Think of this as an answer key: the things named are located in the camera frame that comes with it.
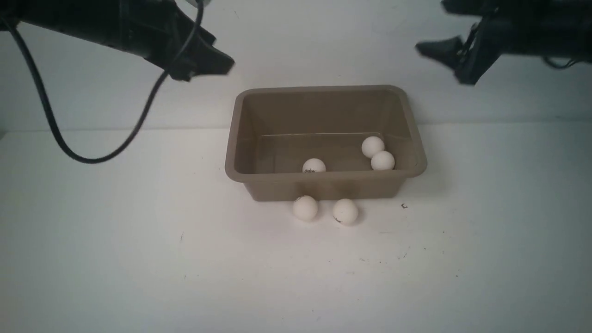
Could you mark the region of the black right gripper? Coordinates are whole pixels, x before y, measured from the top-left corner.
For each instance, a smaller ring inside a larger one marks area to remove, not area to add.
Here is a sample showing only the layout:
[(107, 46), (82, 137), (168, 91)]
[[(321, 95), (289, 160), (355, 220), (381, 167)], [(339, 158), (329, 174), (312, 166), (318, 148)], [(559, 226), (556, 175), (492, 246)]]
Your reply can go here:
[(475, 85), (487, 70), (501, 57), (507, 40), (500, 27), (512, 26), (519, 17), (521, 0), (442, 0), (447, 13), (478, 16), (480, 21), (469, 30), (467, 40), (460, 36), (422, 41), (415, 48), (419, 55), (444, 64), (453, 70), (463, 85)]

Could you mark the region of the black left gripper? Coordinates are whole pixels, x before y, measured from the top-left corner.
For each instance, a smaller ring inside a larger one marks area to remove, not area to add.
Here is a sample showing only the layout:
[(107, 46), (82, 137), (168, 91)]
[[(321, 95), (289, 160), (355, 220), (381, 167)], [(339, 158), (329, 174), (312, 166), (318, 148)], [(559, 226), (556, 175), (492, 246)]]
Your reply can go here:
[(147, 0), (146, 15), (151, 32), (151, 53), (146, 57), (171, 78), (190, 81), (201, 75), (226, 75), (235, 60), (214, 46), (216, 37), (201, 26), (209, 0), (190, 0), (198, 18), (185, 15), (174, 0)]

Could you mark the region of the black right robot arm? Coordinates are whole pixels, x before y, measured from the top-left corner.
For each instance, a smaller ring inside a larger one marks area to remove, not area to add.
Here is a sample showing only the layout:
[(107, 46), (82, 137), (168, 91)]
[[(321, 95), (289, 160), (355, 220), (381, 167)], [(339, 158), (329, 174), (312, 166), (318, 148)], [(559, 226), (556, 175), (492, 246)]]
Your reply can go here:
[(460, 84), (475, 85), (502, 55), (532, 56), (564, 70), (591, 63), (589, 0), (443, 0), (447, 13), (478, 16), (460, 36), (416, 44), (418, 53), (451, 69)]

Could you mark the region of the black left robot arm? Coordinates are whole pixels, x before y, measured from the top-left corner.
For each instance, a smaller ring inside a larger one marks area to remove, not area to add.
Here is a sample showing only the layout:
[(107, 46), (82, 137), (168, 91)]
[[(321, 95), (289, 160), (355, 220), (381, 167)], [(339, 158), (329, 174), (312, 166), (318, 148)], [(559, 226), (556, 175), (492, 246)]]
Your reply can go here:
[(177, 81), (228, 74), (235, 64), (173, 0), (3, 0), (1, 16), (139, 56)]

